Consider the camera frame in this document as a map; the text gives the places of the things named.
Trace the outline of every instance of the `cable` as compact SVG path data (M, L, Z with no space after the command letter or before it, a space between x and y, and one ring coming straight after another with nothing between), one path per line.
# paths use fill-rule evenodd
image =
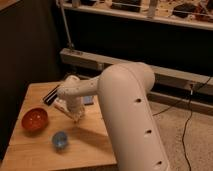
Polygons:
M196 90L192 89L193 93L196 93L198 90L200 90L204 86L206 86L211 79L212 79L212 76L209 76L208 80L205 83L201 84ZM157 115L159 115L161 113L167 112L168 110L170 110L171 108L175 107L176 105L178 105L180 102L182 102L184 99L187 99L187 98L188 98L188 96L180 98L174 104L170 105L169 107L167 107L166 109L163 109L160 112L157 112L157 113L153 114L152 116L157 116Z
M192 91L192 94L190 94L190 98L189 98L189 102L188 102L188 109L190 110L190 115L189 115L188 119L185 122L184 129L183 129L183 135L182 135L182 138L181 138L181 141L182 141L182 144L183 144L184 157L185 157L186 162L188 164L189 171L192 170L192 167L191 167L189 158L188 158L187 153L186 153L185 135L186 135L186 129L187 129L188 123L189 123L189 121L190 121L190 119L192 118L192 115L193 115L193 111L192 111L192 108L191 108L192 95L193 95L193 91Z
M174 104L170 105L169 107L167 107L166 109L163 109L162 111L160 112L157 112L155 114L153 114L152 116L156 116L156 115L159 115L161 113L164 113L164 112L167 112L168 110L170 110L172 107L175 107L176 105L178 105L180 102L182 102L184 99L186 99L187 97L183 97L183 98L180 98L179 100L177 100Z

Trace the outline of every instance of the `bowl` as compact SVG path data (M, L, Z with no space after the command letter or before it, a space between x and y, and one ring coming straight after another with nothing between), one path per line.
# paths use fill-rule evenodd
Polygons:
M22 118L22 127L26 131L35 132L46 127L48 123L47 112L43 108L33 108Z

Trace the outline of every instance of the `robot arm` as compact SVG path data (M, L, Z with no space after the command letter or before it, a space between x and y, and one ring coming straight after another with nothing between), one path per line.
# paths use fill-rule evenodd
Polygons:
M92 80L62 85L58 90L59 97L66 100L98 95L120 171L170 171L146 97L154 79L148 65L124 63L107 68Z

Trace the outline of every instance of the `wooden table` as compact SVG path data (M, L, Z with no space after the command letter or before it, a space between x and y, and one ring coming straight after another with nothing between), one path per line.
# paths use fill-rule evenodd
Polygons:
M10 5L17 3L18 1L20 0L0 0L0 11L9 7Z
M85 118L74 124L53 106L42 102L42 97L57 84L29 86L2 170L62 170L116 164L97 99L94 105L86 107ZM35 107L42 107L48 112L49 124L41 133L32 135L23 130L21 119L28 110ZM57 131L65 131L69 136L69 145L62 151L56 151L51 143Z
M31 84L24 99L1 171L118 171L110 141L100 114L97 99L86 107L86 116L79 124L55 109L46 106L42 98L58 83ZM40 134L27 134L21 126L23 115L35 107L44 108L49 124ZM168 105L151 102L153 113ZM187 171L182 136L190 111L173 107L155 116L160 136L168 155L172 171ZM69 146L57 152L51 138L57 131L69 136ZM187 126L185 145L193 171L212 171L213 168L213 117L193 112Z

